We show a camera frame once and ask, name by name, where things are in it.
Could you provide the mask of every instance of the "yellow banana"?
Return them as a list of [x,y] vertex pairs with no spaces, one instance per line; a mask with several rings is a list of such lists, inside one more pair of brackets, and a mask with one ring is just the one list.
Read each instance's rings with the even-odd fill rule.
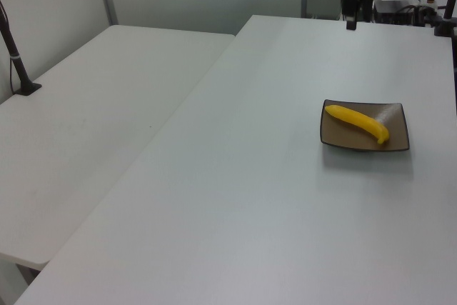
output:
[[337,119],[369,132],[378,139],[378,144],[384,143],[389,138],[388,129],[383,124],[360,112],[339,105],[328,105],[326,106],[326,111]]

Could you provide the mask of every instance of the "black cable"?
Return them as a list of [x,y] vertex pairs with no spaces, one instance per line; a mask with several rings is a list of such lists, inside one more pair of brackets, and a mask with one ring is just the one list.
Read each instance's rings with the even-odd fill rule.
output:
[[[1,15],[5,17],[6,25],[8,26],[8,29],[9,29],[8,14],[6,14],[6,10],[3,7],[1,0],[0,0],[0,9],[1,9]],[[11,93],[15,94],[14,89],[13,89],[13,59],[11,57],[9,57],[9,88],[11,89]]]
[[414,5],[407,5],[405,7],[402,7],[401,9],[399,9],[395,14],[398,14],[399,12],[404,11],[406,9],[411,10],[411,9],[414,9],[414,8],[416,8]]
[[2,14],[5,16],[6,24],[8,25],[8,29],[9,29],[8,14],[6,14],[5,8],[3,7],[1,0],[0,0],[0,9],[1,9]]
[[12,94],[16,94],[13,90],[13,59],[9,58],[9,88]]

